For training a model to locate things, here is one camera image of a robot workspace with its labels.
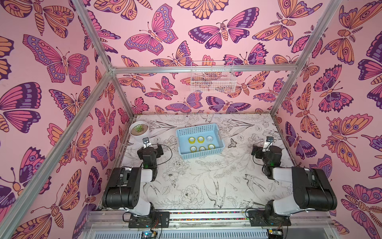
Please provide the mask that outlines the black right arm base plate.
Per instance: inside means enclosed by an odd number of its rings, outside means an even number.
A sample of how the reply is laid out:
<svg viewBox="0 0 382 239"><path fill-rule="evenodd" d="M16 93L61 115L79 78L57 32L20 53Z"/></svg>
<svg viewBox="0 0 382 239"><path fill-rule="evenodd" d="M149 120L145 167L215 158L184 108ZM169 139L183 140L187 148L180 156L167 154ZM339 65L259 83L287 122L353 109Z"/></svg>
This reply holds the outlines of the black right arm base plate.
<svg viewBox="0 0 382 239"><path fill-rule="evenodd" d="M265 210L251 208L245 212L245 216L249 219L252 227L291 226L289 217L271 214Z"/></svg>

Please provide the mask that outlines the light blue perforated storage basket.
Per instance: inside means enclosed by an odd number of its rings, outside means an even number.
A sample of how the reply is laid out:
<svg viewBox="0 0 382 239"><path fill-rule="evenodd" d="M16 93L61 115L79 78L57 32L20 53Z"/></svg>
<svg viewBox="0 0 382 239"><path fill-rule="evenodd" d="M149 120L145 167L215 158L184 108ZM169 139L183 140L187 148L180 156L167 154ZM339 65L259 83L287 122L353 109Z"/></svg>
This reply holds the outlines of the light blue perforated storage basket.
<svg viewBox="0 0 382 239"><path fill-rule="evenodd" d="M176 130L178 152L183 160L221 154L225 143L215 123Z"/></svg>

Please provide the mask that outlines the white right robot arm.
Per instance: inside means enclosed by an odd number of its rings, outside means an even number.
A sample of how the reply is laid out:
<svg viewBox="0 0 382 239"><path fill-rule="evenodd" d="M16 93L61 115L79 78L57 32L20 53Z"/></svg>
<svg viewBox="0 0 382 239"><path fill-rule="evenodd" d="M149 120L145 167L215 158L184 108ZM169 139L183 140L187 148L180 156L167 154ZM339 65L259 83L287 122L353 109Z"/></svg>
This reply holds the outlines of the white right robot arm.
<svg viewBox="0 0 382 239"><path fill-rule="evenodd" d="M262 160L262 171L268 179L291 184L291 194L270 200L264 216L285 218L303 211L328 212L337 208L337 197L324 170L281 167L282 149L274 145L253 145L251 155Z"/></svg>

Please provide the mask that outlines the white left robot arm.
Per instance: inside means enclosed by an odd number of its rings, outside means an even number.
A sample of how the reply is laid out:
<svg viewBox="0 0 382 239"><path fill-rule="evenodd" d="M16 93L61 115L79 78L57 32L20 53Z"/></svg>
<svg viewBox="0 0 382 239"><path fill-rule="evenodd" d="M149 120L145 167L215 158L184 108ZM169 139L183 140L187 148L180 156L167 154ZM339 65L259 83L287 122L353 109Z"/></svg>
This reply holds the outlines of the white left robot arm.
<svg viewBox="0 0 382 239"><path fill-rule="evenodd" d="M152 203L144 199L143 186L155 181L158 173L157 159L163 155L162 145L144 146L137 151L143 164L140 167L114 168L102 196L102 206L124 210L137 217L150 217Z"/></svg>

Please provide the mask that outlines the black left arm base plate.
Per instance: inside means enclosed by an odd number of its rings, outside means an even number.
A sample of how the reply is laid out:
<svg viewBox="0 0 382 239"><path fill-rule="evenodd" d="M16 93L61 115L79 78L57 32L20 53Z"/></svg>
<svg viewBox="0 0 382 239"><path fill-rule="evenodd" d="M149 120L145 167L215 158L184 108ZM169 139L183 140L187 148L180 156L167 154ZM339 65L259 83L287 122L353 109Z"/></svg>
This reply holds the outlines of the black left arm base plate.
<svg viewBox="0 0 382 239"><path fill-rule="evenodd" d="M155 211L148 216L131 215L128 222L129 228L154 228L155 226L161 228L168 228L170 223L170 212L168 211Z"/></svg>

